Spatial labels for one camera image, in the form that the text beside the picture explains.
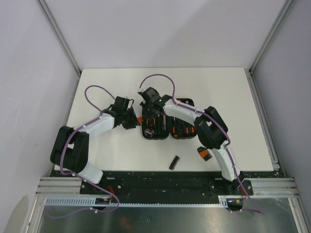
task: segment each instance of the white table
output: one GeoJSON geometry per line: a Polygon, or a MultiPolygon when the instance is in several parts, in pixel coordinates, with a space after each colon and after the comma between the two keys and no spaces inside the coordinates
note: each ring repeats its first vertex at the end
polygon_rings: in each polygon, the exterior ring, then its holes
{"type": "MultiPolygon", "coordinates": [[[[243,68],[117,68],[84,69],[70,112],[68,126],[75,127],[95,117],[98,111],[84,97],[87,86],[97,84],[114,96],[134,99],[137,116],[142,101],[137,94],[140,82],[148,75],[162,73],[176,85],[176,98],[191,98],[196,107],[214,106],[227,124],[231,151],[243,171],[272,171],[272,163],[251,91],[243,68]]],[[[160,95],[172,94],[172,85],[164,77],[152,77],[143,87],[154,87],[160,95]]],[[[114,101],[102,90],[91,88],[89,98],[101,109],[114,101]]],[[[89,160],[102,170],[170,171],[175,155],[181,159],[175,171],[219,171],[216,159],[205,162],[198,154],[198,137],[176,140],[146,140],[141,128],[122,126],[103,133],[90,142],[89,160]]]]}

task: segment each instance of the open tool case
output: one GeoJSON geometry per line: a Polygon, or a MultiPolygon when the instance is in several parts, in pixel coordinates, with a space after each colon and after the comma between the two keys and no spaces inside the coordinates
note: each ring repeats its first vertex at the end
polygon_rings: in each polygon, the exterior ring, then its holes
{"type": "MultiPolygon", "coordinates": [[[[188,98],[177,99],[182,103],[194,106],[193,100],[188,98]]],[[[149,140],[163,140],[169,134],[175,139],[187,139],[196,136],[196,131],[192,125],[170,116],[157,116],[156,118],[147,120],[142,110],[141,130],[144,138],[149,140]]]]}

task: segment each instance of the black tool case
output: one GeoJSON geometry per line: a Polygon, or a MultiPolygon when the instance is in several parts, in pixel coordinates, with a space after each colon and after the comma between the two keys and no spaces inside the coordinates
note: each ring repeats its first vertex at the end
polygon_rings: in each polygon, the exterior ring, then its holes
{"type": "MultiPolygon", "coordinates": [[[[178,101],[194,106],[193,100],[179,98],[178,101]]],[[[175,117],[160,115],[151,120],[146,120],[142,110],[141,131],[144,138],[148,140],[163,140],[169,134],[175,139],[187,139],[196,136],[193,125],[175,117]]]]}

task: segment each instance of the white wall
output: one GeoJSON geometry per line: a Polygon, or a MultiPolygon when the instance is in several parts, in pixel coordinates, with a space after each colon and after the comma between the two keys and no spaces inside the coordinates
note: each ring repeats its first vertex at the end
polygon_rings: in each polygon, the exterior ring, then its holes
{"type": "Polygon", "coordinates": [[[311,1],[298,0],[255,71],[280,158],[311,218],[311,1]]]}
{"type": "Polygon", "coordinates": [[[35,0],[1,1],[0,32],[0,232],[12,217],[6,231],[17,233],[49,170],[76,76],[35,0]]]}
{"type": "Polygon", "coordinates": [[[81,68],[249,68],[285,0],[47,0],[81,68]]]}

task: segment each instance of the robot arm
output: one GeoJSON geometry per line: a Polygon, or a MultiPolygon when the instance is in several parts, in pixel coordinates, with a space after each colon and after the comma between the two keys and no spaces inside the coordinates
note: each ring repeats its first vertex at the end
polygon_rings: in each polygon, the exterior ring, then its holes
{"type": "MultiPolygon", "coordinates": [[[[99,183],[103,172],[88,160],[89,142],[103,132],[121,124],[127,130],[139,125],[134,109],[132,107],[128,108],[129,101],[126,98],[116,97],[115,103],[103,110],[99,120],[84,126],[74,135],[66,148],[64,168],[77,173],[92,183],[99,183]]],[[[66,141],[75,129],[68,126],[59,129],[50,157],[52,163],[60,165],[61,154],[66,141]]]]}
{"type": "MultiPolygon", "coordinates": [[[[191,110],[193,108],[192,106],[183,103],[181,104],[185,105],[186,108],[176,105],[171,96],[164,95],[161,97],[152,87],[140,91],[139,94],[145,100],[144,103],[141,103],[141,106],[146,113],[145,117],[147,119],[152,119],[157,115],[166,114],[167,116],[176,117],[193,125],[197,131],[200,142],[206,148],[212,150],[221,168],[222,176],[229,181],[236,179],[232,163],[225,150],[226,137],[215,124],[211,122],[210,125],[208,125],[207,122],[210,122],[210,120],[203,114],[191,110]]],[[[203,112],[216,120],[225,132],[228,132],[226,124],[215,108],[210,106],[203,110],[203,112]]]]}

